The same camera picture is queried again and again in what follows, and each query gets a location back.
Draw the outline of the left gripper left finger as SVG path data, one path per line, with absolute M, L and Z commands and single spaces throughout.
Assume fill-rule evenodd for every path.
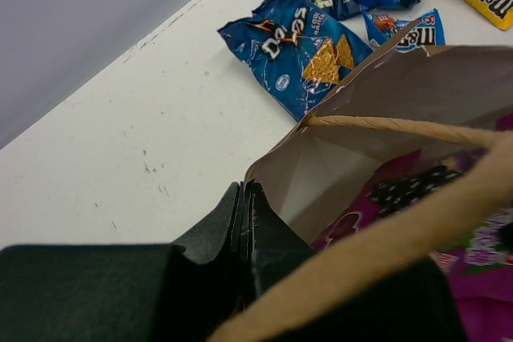
M 194 264 L 209 264 L 230 243 L 233 222 L 240 201 L 240 183 L 228 186 L 218 204 L 198 223 L 172 241 L 172 246 Z

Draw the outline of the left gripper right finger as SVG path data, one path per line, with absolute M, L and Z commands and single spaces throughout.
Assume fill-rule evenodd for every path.
M 244 202 L 246 298 L 253 302 L 316 252 L 274 212 L 260 183 L 246 185 Z

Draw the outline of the brown paper bag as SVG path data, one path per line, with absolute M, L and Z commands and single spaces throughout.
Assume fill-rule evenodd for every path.
M 316 254 L 224 322 L 213 341 L 303 341 L 300 334 L 386 278 L 403 263 L 378 261 L 369 245 L 380 229 L 356 230 L 318 248 L 321 233 L 342 216 L 386 163 L 413 154 L 414 173 L 427 170 L 472 146 L 360 127 L 312 127 L 313 117 L 406 119 L 494 130 L 512 118 L 512 49 L 509 46 L 428 46 L 407 53 L 391 38 L 352 70 L 267 155 L 246 172 L 260 183 L 271 208 Z M 502 177 L 499 164 L 512 159 L 512 131 L 483 149 L 472 168 L 472 188 Z

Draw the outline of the blue Doritos chips bag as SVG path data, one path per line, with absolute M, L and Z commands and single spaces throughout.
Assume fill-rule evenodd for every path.
M 218 30 L 254 78 L 300 121 L 372 50 L 310 0 L 264 0 Z

